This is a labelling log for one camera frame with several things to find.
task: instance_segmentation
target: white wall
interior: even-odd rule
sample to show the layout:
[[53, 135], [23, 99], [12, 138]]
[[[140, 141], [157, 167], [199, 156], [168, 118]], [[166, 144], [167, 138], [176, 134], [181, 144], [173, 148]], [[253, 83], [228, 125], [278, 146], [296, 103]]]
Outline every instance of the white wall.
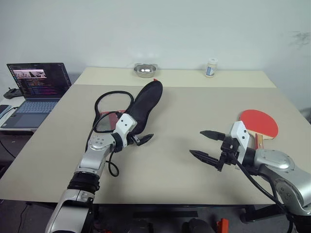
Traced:
[[310, 0], [1, 0], [0, 92], [6, 63], [263, 70], [298, 109], [311, 107]]

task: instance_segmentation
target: paddle handle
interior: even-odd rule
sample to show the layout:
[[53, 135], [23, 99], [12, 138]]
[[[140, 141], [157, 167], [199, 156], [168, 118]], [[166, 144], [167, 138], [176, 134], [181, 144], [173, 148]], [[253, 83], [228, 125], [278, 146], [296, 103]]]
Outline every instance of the paddle handle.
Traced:
[[255, 134], [255, 149], [263, 149], [263, 137], [262, 134]]

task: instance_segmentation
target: table surface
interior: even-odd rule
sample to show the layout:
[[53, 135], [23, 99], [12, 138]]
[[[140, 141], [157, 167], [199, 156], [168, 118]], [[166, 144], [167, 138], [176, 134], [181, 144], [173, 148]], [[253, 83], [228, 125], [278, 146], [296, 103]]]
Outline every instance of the table surface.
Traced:
[[[115, 76], [115, 80], [118, 83], [122, 77]], [[0, 198], [57, 202], [84, 153], [97, 97], [111, 90], [125, 90], [136, 96], [141, 90], [141, 85], [116, 85], [86, 85], [78, 79], [0, 180]], [[120, 109], [126, 102], [120, 95], [110, 100], [105, 102], [105, 111]], [[221, 143], [199, 132], [227, 133], [245, 109], [264, 111], [278, 123], [279, 135], [265, 141], [267, 149], [287, 153], [300, 168], [311, 172], [311, 126], [271, 83], [261, 88], [167, 84], [143, 132], [154, 133], [154, 137], [141, 147], [128, 146], [114, 155], [120, 175], [111, 177], [104, 168], [95, 203], [271, 203], [233, 166], [225, 165], [220, 173], [189, 153], [195, 149], [219, 157]], [[255, 179], [270, 190], [266, 181]]]
[[[276, 87], [263, 71], [218, 70], [208, 78], [202, 70], [158, 70], [153, 78], [172, 87]], [[88, 67], [74, 84], [145, 86], [150, 80], [132, 69]]]

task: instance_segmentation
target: bottle label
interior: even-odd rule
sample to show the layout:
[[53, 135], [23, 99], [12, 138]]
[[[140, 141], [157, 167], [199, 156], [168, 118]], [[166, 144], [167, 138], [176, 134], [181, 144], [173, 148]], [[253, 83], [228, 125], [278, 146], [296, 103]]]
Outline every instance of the bottle label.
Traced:
[[206, 75], [213, 76], [213, 75], [214, 75], [214, 72], [215, 72], [215, 69], [214, 69], [214, 68], [212, 68], [212, 67], [207, 67]]

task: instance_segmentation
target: ping pong paddle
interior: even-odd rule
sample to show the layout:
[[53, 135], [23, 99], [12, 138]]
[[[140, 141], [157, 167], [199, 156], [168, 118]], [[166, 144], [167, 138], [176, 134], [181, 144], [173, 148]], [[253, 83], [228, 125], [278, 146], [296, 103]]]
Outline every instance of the ping pong paddle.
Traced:
[[245, 110], [240, 116], [248, 133], [255, 138], [255, 149], [263, 149], [264, 139], [273, 139], [277, 136], [278, 126], [268, 114], [258, 110]]

